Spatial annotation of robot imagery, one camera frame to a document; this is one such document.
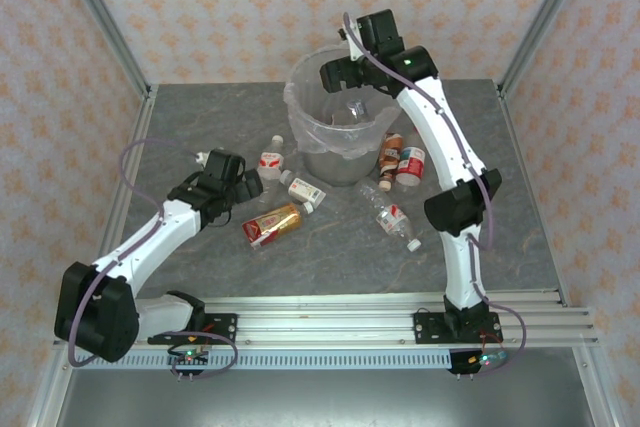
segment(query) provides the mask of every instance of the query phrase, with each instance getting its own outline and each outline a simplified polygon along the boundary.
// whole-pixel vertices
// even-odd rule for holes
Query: transparent trash bin liner
[[[373,87],[353,88],[333,94],[322,87],[320,67],[349,55],[344,46],[323,47],[300,59],[284,88],[289,123],[312,175],[332,184],[350,185],[375,167],[384,134],[400,114],[391,97]],[[350,100],[360,99],[370,122],[332,126],[331,114]]]

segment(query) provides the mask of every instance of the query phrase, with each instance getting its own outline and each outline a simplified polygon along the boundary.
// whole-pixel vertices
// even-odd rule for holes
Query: bottle cap
[[[291,173],[290,170],[283,170],[282,174],[280,174],[280,183],[284,184],[284,181],[287,180],[287,177],[289,177],[289,174]]]
[[[380,187],[380,190],[383,192],[389,192],[391,190],[391,182],[388,180],[381,180],[378,182],[378,187]]]
[[[410,252],[415,252],[418,247],[420,247],[422,245],[422,242],[420,242],[418,239],[413,239],[411,242],[409,242],[407,244],[407,248],[409,249]]]

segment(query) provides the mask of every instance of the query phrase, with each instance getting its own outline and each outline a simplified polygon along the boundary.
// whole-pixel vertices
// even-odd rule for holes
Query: patterned wall
[[[0,425],[21,427],[139,99],[82,0],[0,0],[0,24]]]
[[[509,99],[571,300],[640,419],[640,0],[568,0]]]
[[[342,12],[392,8],[446,77],[502,76],[542,0],[106,0],[152,83],[284,80]]]

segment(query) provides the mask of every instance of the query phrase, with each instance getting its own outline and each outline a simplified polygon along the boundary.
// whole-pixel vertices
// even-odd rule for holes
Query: white bottle
[[[424,173],[424,143],[417,131],[409,134],[400,154],[396,182],[405,187],[416,187]]]
[[[373,180],[365,177],[358,182],[356,188],[376,212],[376,221],[387,234],[407,242],[407,248],[411,252],[420,247],[421,243],[416,239],[407,216]]]
[[[274,135],[269,146],[260,155],[260,163],[256,170],[262,181],[262,195],[258,197],[258,202],[263,206],[261,210],[273,208],[284,161],[283,144],[282,137]]]
[[[291,172],[285,170],[280,176],[280,183],[287,188],[287,192],[291,197],[302,203],[309,202],[314,209],[317,209],[327,195],[324,191],[305,182]]]

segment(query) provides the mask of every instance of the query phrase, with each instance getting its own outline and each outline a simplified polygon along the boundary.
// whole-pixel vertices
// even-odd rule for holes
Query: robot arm
[[[415,125],[433,160],[443,190],[425,201],[425,213],[439,231],[444,247],[447,268],[444,322],[456,339],[474,337],[478,326],[486,324],[490,318],[481,297],[484,290],[478,249],[468,240],[470,235],[475,239],[479,237],[486,207],[477,182],[483,182],[491,198],[502,178],[495,169],[487,171],[473,152],[449,108],[429,53],[421,46],[405,50],[390,10],[361,17],[355,22],[345,16],[344,30],[340,34],[349,42],[349,56],[322,66],[323,86],[328,92],[337,92],[343,84],[346,88],[371,85],[396,98]],[[369,57],[385,69],[380,69]],[[389,75],[385,70],[397,75]],[[396,78],[398,75],[422,92],[406,87]],[[437,108],[424,93],[437,103]],[[472,255],[475,260],[473,270]]]
[[[80,316],[76,344],[115,362],[137,339],[167,331],[199,331],[201,302],[179,292],[159,299],[135,300],[149,276],[186,240],[236,203],[258,197],[262,184],[255,170],[245,172],[242,157],[214,150],[202,159],[204,170],[174,188],[156,214],[121,246],[87,266],[79,262],[63,276],[54,331],[69,340]],[[94,281],[103,276],[94,291]],[[81,302],[90,296],[83,312]]]

